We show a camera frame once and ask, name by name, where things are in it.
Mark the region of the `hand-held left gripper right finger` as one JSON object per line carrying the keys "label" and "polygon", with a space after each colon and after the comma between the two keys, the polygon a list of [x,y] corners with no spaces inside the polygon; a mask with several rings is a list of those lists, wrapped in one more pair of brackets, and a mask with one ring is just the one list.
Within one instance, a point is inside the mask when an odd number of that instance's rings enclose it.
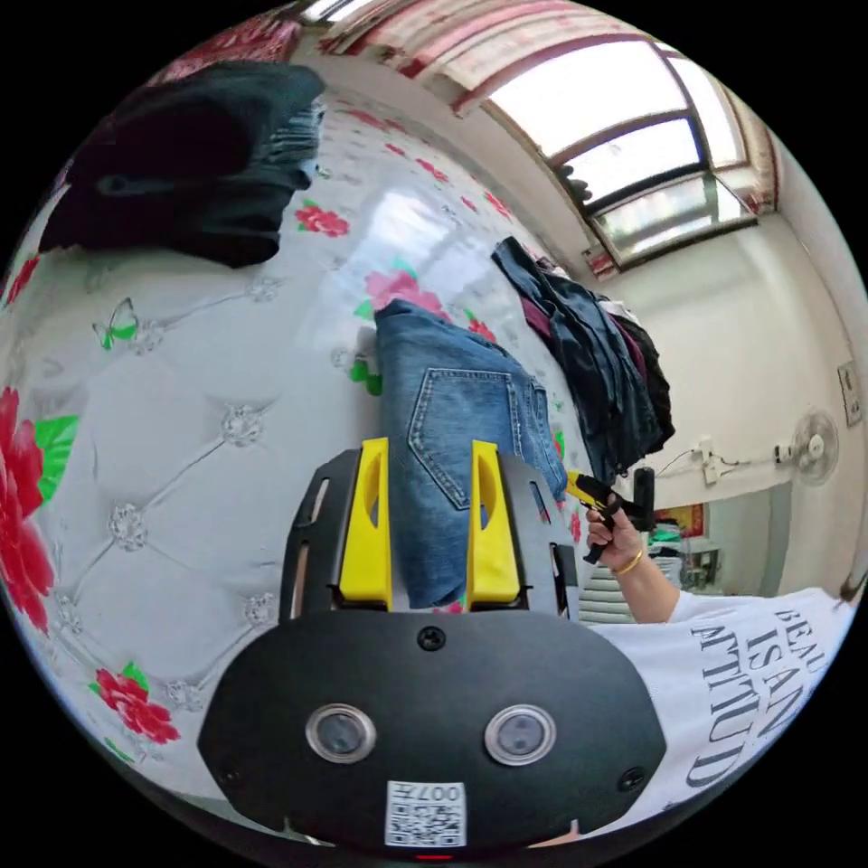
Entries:
{"label": "hand-held left gripper right finger", "polygon": [[483,440],[472,443],[466,606],[524,606],[505,472],[496,444]]}

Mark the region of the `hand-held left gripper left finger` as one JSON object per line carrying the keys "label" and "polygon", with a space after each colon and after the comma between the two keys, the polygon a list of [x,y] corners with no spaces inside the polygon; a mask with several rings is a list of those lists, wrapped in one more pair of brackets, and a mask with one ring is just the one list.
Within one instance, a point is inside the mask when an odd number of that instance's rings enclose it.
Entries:
{"label": "hand-held left gripper left finger", "polygon": [[338,589],[347,605],[392,604],[389,440],[367,439],[355,472]]}

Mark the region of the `person's right hand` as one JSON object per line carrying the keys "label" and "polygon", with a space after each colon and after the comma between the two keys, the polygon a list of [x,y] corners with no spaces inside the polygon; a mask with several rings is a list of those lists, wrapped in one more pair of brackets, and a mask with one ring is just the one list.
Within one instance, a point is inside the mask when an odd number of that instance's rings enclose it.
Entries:
{"label": "person's right hand", "polygon": [[638,564],[644,550],[642,537],[623,508],[611,514],[609,523],[595,509],[588,509],[586,517],[589,546],[599,549],[599,561],[613,575],[620,575]]}

